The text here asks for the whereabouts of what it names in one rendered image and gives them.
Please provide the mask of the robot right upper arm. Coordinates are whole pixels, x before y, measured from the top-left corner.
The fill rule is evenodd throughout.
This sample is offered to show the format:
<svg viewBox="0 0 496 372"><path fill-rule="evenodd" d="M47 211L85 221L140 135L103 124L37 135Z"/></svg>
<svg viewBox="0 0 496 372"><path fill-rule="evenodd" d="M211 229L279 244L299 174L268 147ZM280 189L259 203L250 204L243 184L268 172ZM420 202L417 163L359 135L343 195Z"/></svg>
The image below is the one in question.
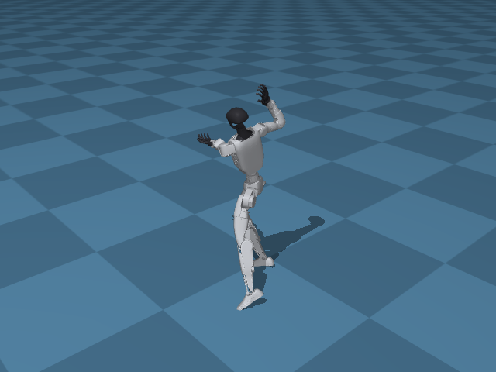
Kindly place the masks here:
<svg viewBox="0 0 496 372"><path fill-rule="evenodd" d="M253 128L260 133L260 137L264 137L267 133L273 132L283 127L284 126L281 126L279 124L278 119L274 119L273 122L257 123Z"/></svg>

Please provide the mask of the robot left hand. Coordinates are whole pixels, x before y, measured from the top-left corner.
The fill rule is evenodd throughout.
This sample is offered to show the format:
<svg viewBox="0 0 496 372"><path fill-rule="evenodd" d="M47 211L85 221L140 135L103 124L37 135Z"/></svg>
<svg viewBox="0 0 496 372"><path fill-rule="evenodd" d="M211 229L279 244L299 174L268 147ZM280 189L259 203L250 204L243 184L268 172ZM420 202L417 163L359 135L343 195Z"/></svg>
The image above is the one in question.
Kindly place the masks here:
<svg viewBox="0 0 496 372"><path fill-rule="evenodd" d="M204 137L202 136L202 133L201 133L201 137L200 137L200 135L198 134L198 141L199 141L200 143L204 143L204 144L208 144L209 146L212 146L212 142L210 142L210 140L212 140L212 139L210 139L210 138L209 138L208 133L207 133L207 137L208 137L208 139L206 138L205 133L204 133ZM205 139L204 139L204 138L205 138Z"/></svg>

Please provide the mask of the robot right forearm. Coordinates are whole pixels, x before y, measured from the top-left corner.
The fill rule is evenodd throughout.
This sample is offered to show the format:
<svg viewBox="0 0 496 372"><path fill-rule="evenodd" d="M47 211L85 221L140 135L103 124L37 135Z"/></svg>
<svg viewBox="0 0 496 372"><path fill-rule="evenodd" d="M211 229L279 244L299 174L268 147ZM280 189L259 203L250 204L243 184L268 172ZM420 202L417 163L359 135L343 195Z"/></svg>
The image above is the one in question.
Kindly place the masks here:
<svg viewBox="0 0 496 372"><path fill-rule="evenodd" d="M262 102L261 102L261 104L262 104ZM279 110L278 107L276 106L275 101L270 99L270 101L267 103L266 107L269 109L272 117L275 119L278 119L279 124L281 126L284 126L285 125L284 115L281 112L281 110Z"/></svg>

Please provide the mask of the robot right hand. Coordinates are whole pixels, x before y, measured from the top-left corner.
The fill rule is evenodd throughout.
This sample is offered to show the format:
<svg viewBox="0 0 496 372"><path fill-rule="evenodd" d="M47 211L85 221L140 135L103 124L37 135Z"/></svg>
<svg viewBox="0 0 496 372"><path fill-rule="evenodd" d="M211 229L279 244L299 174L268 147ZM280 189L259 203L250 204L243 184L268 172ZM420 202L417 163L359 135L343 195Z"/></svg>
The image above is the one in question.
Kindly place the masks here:
<svg viewBox="0 0 496 372"><path fill-rule="evenodd" d="M263 88L260 86L263 86ZM267 103L270 101L270 97L268 96L267 87L263 84L260 84L260 86L258 86L258 88L261 88L263 91L261 91L260 89L257 89L257 91L261 92L262 94L256 93L256 95L261 96L262 100L259 99L258 101L262 102L263 105L267 106Z"/></svg>

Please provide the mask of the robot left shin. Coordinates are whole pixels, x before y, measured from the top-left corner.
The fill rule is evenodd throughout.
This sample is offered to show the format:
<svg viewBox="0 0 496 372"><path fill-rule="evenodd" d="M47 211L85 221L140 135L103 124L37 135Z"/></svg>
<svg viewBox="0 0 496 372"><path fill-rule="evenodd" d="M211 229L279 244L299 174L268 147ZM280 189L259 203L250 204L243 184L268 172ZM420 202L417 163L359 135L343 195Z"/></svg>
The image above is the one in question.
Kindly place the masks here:
<svg viewBox="0 0 496 372"><path fill-rule="evenodd" d="M241 244L241 253L239 252L237 245L239 264L242 274L244 275L244 283L246 286L246 294L249 295L248 288L250 292L253 292L253 272L254 272L254 261L253 261L253 244L249 240L245 240ZM246 277L245 277L246 275Z"/></svg>

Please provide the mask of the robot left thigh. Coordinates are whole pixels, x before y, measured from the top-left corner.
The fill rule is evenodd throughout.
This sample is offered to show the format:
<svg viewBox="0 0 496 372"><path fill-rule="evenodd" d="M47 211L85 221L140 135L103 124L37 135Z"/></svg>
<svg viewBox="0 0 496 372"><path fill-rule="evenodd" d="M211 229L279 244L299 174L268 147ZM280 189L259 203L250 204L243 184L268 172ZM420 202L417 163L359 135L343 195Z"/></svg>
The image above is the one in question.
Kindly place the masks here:
<svg viewBox="0 0 496 372"><path fill-rule="evenodd" d="M250 220L249 213L245 208L253 208L256 204L256 196L255 192L251 189L247 189L245 194L241 194L238 197L235 211L234 211L234 233L236 237L236 242L241 250L241 244L245 240L249 240L252 244L253 242L250 239L245 238L245 232L248 227L248 223ZM254 249L254 244L253 244Z"/></svg>

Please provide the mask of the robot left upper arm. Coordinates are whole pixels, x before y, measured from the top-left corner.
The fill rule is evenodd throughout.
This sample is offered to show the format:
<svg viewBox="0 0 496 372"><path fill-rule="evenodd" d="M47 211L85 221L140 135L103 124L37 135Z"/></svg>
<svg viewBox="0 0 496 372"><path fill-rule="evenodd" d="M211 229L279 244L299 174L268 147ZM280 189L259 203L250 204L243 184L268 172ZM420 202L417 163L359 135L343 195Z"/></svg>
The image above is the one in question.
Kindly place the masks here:
<svg viewBox="0 0 496 372"><path fill-rule="evenodd" d="M221 138L217 139L213 144L218 148L222 157L228 157L236 152L233 144L226 143Z"/></svg>

